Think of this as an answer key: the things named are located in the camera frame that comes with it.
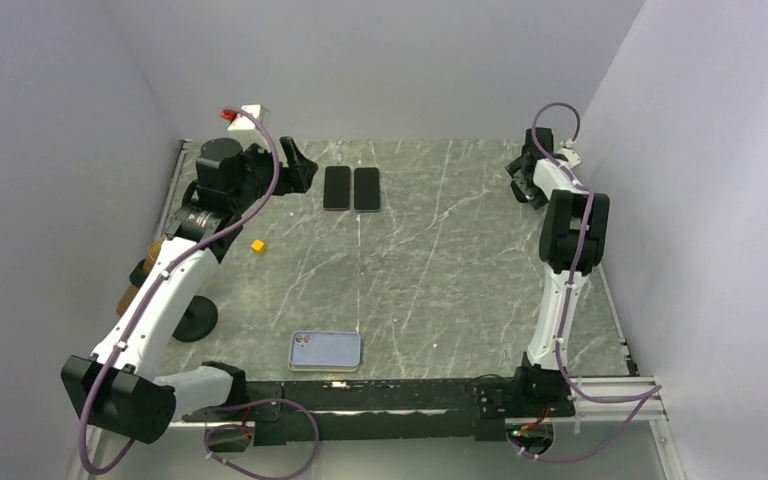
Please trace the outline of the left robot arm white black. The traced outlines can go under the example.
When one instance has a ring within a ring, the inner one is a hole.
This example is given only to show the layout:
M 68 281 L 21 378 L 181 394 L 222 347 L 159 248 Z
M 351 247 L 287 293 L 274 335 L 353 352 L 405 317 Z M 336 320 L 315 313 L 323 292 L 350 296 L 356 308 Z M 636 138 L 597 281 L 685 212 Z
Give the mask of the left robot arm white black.
M 232 138 L 205 142 L 196 160 L 196 180 L 164 231 L 154 261 L 142 260 L 130 281 L 137 293 L 114 329 L 87 358 L 70 356 L 61 379 L 84 425 L 150 444 L 175 419 L 210 408 L 218 417 L 239 417 L 250 397 L 244 370 L 206 361 L 189 372 L 161 376 L 159 363 L 179 326 L 185 340 L 205 337 L 218 319 L 216 305 L 199 295 L 237 237 L 232 232 L 183 261 L 199 241 L 240 220 L 271 193 L 305 193 L 318 170 L 289 136 L 278 145 L 282 163 L 273 174 L 271 152 Z

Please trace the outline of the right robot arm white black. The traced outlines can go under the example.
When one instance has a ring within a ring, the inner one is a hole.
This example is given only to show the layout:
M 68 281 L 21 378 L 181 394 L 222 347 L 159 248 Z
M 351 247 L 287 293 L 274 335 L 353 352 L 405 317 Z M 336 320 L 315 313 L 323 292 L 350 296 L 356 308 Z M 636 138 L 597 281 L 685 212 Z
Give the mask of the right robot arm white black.
M 545 210 L 538 245 L 544 265 L 538 320 L 509 394 L 513 406 L 528 416 L 571 404 L 563 376 L 568 336 L 582 289 L 604 256 L 611 205 L 608 195 L 586 189 L 572 172 L 574 152 L 546 155 L 553 140 L 549 128 L 528 129 L 520 156 L 505 167 L 517 201 Z

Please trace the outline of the white phone case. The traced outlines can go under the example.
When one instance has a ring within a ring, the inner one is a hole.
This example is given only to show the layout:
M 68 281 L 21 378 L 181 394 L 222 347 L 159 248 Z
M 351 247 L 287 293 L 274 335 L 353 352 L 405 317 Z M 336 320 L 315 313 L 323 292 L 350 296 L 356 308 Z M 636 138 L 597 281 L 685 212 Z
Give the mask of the white phone case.
M 356 372 L 359 369 L 358 364 L 354 365 L 316 365 L 288 363 L 288 368 L 294 372 Z

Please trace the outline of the black phone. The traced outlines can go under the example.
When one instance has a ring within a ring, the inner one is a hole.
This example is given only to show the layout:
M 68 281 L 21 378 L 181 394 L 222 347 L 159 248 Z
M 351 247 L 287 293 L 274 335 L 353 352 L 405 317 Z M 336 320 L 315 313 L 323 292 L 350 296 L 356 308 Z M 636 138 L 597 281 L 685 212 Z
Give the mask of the black phone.
M 346 211 L 351 206 L 352 169 L 349 166 L 328 166 L 324 172 L 323 209 Z

